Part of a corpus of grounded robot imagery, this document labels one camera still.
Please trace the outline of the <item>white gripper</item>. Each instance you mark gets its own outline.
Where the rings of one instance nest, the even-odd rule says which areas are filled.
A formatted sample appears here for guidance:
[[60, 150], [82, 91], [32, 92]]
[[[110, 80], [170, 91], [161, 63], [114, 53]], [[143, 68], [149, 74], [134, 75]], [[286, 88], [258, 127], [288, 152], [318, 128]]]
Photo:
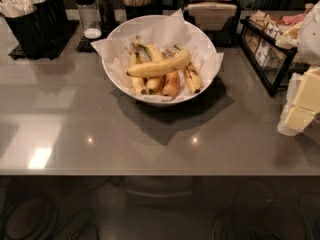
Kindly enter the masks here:
[[[297, 50], [305, 63], [320, 64], [320, 1], [302, 22]], [[285, 136], [296, 136], [298, 131], [303, 131], [319, 112], [320, 68], [310, 67], [303, 75], [293, 73], [277, 131]]]

